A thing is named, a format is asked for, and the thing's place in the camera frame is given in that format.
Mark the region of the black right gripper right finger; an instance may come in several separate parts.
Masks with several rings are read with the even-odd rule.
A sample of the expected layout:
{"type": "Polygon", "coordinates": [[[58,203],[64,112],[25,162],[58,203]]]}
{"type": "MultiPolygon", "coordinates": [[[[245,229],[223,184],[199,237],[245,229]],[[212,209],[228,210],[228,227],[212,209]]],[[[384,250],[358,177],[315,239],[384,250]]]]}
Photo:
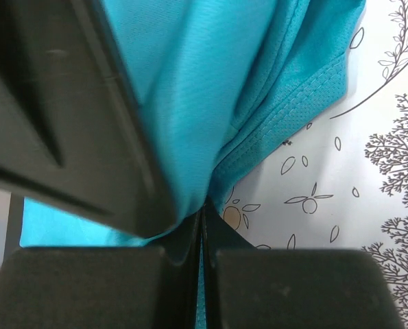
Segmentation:
{"type": "Polygon", "coordinates": [[[379,266],[351,249],[259,249],[202,209],[209,328],[402,328],[379,266]]]}

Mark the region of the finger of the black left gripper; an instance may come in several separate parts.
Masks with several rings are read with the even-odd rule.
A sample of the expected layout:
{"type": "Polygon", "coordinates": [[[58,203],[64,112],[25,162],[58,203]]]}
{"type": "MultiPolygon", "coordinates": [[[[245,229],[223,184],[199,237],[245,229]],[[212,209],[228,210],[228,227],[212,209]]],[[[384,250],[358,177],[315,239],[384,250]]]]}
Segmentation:
{"type": "Polygon", "coordinates": [[[0,188],[150,238],[172,229],[101,1],[0,1],[0,188]]]}

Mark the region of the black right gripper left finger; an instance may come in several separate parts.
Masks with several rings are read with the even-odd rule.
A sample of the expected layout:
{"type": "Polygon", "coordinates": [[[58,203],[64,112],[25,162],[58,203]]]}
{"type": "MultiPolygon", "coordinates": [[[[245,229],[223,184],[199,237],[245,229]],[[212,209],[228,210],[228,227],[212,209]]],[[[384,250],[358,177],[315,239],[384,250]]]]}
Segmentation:
{"type": "Polygon", "coordinates": [[[193,328],[200,217],[145,247],[28,247],[0,269],[0,328],[193,328]]]}

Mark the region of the teal t shirt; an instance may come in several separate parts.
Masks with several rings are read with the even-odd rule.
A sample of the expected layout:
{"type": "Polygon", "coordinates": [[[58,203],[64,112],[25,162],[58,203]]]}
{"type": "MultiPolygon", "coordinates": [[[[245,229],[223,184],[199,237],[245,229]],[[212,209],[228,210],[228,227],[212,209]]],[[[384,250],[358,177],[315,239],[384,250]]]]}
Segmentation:
{"type": "Polygon", "coordinates": [[[104,1],[176,222],[341,99],[363,1],[104,1]]]}

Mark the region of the floral patterned table mat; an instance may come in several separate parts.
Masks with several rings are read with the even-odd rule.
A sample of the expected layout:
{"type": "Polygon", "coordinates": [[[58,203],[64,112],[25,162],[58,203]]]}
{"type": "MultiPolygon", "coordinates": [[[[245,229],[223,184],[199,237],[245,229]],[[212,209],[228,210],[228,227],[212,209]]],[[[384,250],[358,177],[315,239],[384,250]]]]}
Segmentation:
{"type": "Polygon", "coordinates": [[[367,1],[348,92],[230,192],[223,220],[261,249],[355,248],[408,328],[408,1],[367,1]]]}

